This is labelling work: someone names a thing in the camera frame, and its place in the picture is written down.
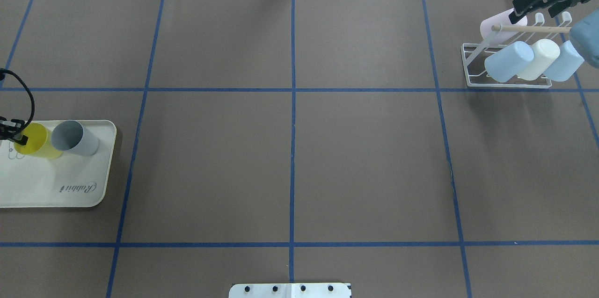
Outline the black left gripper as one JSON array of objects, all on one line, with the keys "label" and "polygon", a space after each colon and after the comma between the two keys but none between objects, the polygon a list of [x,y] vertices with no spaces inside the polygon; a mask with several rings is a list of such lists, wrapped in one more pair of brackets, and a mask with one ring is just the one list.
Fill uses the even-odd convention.
[{"label": "black left gripper", "polygon": [[26,122],[19,119],[7,120],[2,117],[0,122],[0,139],[8,140],[21,146],[27,145],[28,136],[23,135]]}]

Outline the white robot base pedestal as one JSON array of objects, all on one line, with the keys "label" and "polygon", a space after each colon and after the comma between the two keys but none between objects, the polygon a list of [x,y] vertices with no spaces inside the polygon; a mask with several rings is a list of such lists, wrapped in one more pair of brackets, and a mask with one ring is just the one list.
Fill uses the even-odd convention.
[{"label": "white robot base pedestal", "polygon": [[351,298],[350,283],[238,283],[229,298]]}]

